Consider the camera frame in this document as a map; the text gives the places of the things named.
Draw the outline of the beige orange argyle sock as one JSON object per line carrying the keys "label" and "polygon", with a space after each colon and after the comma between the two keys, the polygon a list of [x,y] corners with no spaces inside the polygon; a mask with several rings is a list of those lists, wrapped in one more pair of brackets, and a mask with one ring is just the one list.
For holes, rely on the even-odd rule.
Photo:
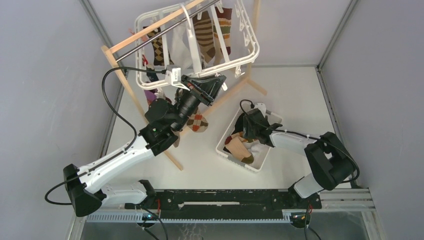
{"label": "beige orange argyle sock", "polygon": [[186,126],[194,133],[203,133],[209,127],[209,123],[201,113],[194,113],[187,120]]}

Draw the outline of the white plastic clip hanger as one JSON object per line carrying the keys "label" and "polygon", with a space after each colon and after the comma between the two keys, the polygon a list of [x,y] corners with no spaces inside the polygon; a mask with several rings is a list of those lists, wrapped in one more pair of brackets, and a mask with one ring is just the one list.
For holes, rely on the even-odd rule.
{"label": "white plastic clip hanger", "polygon": [[[172,26],[162,24],[154,29],[148,41],[136,40],[137,67],[147,67],[144,47],[152,44],[155,66],[179,67],[181,70],[192,67],[188,76],[194,78],[212,76],[230,69],[234,69],[236,78],[243,75],[241,66],[254,63],[260,53],[260,45],[243,1],[235,1],[234,8],[225,8],[220,0],[210,0],[205,5],[198,3],[196,8],[196,12],[190,14],[188,6],[175,4],[140,15],[135,21],[138,31],[141,30],[140,23],[147,18],[162,19],[177,10],[184,11],[182,19],[171,20]],[[239,32],[243,35],[243,49],[234,59],[230,53],[233,14],[239,20]]]}

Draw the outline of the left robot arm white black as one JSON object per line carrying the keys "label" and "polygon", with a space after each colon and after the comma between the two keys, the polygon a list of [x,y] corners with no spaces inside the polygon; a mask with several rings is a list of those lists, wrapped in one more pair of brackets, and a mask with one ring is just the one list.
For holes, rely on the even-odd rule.
{"label": "left robot arm white black", "polygon": [[182,75],[184,88],[171,104],[157,97],[148,106],[148,124],[136,133],[135,140],[112,153],[84,166],[70,164],[63,169],[65,189],[77,217],[96,212],[101,206],[140,204],[149,209],[157,196],[148,180],[130,186],[111,186],[109,181],[134,165],[152,159],[171,147],[177,132],[186,125],[200,104],[211,106],[226,76],[217,74],[202,78]]}

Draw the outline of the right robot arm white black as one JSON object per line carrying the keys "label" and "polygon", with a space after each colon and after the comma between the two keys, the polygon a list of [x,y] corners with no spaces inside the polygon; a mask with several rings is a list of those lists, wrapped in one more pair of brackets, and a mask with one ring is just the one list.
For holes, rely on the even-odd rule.
{"label": "right robot arm white black", "polygon": [[270,124],[257,109],[243,113],[243,136],[259,140],[271,148],[281,148],[305,156],[311,173],[295,182],[289,189],[289,203],[302,208],[309,197],[322,191],[331,191],[359,171],[339,138],[332,132],[319,136],[282,129],[282,124]]}

